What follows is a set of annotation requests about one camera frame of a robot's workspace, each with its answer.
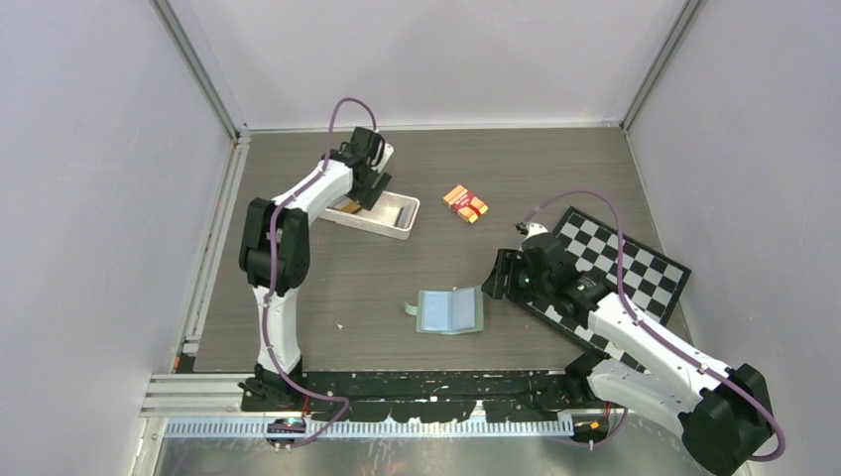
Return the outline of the white rectangular plastic tray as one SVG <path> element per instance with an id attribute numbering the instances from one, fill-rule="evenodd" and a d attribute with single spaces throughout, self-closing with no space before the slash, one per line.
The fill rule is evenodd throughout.
<path id="1" fill-rule="evenodd" d="M 337 210 L 339 206 L 349 201 L 353 200 L 345 196 L 340 197 L 325 208 L 319 215 L 319 218 L 342 226 L 398 240 L 409 239 L 421 206 L 421 202 L 415 197 L 384 191 L 374 208 L 370 211 L 362 209 L 358 213 L 348 214 Z M 408 229 L 396 228 L 394 223 L 400 209 L 410 202 L 414 202 L 417 205 L 411 226 Z"/>

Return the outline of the mint green card holder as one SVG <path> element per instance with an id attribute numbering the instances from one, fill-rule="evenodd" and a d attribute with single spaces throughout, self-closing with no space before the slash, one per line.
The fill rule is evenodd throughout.
<path id="1" fill-rule="evenodd" d="M 458 335 L 484 330 L 483 294 L 477 287 L 421 290 L 416 303 L 404 303 L 404 313 L 416 319 L 418 333 Z"/>

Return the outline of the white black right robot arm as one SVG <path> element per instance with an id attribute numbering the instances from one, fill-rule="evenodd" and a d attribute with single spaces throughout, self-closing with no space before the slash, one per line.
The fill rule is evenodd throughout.
<path id="1" fill-rule="evenodd" d="M 676 337 L 632 304 L 619 280 L 579 269 L 560 240 L 532 223 L 517 249 L 498 251 L 481 290 L 492 299 L 544 304 L 642 364 L 636 370 L 604 351 L 588 350 L 564 369 L 566 393 L 580 407 L 617 404 L 680 438 L 686 451 L 714 475 L 732 475 L 759 461 L 770 439 L 784 451 L 763 374 L 730 366 Z"/>

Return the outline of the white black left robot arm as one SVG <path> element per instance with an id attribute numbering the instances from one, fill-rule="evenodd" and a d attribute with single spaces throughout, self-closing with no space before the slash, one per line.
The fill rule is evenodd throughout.
<path id="1" fill-rule="evenodd" d="M 372 209 L 391 179 L 383 168 L 392 153 L 377 130 L 357 127 L 295 186 L 247 207 L 238 262 L 260 313 L 260 350 L 253 377 L 241 386 L 282 411 L 295 409 L 304 395 L 297 313 L 310 267 L 310 225 L 340 198 Z"/>

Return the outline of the gold card in tray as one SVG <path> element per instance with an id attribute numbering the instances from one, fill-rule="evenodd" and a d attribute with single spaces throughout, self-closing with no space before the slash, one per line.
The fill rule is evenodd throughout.
<path id="1" fill-rule="evenodd" d="M 338 211 L 343 212 L 343 213 L 348 213 L 348 214 L 358 213 L 362 209 L 363 209 L 363 207 L 360 204 L 358 204 L 354 201 L 349 201 L 345 204 L 342 204 L 341 206 L 339 206 L 337 208 Z"/>

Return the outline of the grey credit card stack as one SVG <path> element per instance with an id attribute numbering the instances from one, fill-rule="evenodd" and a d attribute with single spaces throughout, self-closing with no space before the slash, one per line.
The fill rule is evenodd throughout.
<path id="1" fill-rule="evenodd" d="M 414 202 L 410 202 L 407 205 L 403 206 L 400 209 L 394 226 L 396 228 L 408 229 L 411 226 L 411 223 L 415 217 L 416 209 L 417 205 Z"/>

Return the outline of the red orange small box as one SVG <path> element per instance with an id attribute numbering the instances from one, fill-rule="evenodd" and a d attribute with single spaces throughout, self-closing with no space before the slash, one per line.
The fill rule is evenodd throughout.
<path id="1" fill-rule="evenodd" d="M 470 224 L 475 223 L 489 210 L 489 206 L 484 200 L 462 184 L 458 184 L 450 190 L 443 196 L 442 200 L 457 216 Z"/>

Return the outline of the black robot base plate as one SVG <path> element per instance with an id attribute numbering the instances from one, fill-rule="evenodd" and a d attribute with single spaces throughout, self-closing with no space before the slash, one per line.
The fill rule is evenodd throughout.
<path id="1" fill-rule="evenodd" d="M 546 370 L 308 371 L 300 374 L 301 395 L 290 403 L 254 396 L 242 388 L 245 381 L 238 385 L 243 411 L 293 412 L 318 422 L 463 422 L 476 411 L 490 422 L 550 421 L 564 411 L 604 419 L 613 408 Z"/>

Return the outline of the aluminium frame rail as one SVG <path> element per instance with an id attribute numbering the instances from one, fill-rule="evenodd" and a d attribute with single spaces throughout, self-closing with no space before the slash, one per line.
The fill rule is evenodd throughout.
<path id="1" fill-rule="evenodd" d="M 680 389 L 614 361 L 578 380 L 559 371 L 328 372 L 302 376 L 288 394 L 249 374 L 152 379 L 141 406 L 166 437 L 307 439 L 547 437 L 598 441 L 622 412 L 682 435 L 688 415 L 717 386 L 692 375 Z"/>

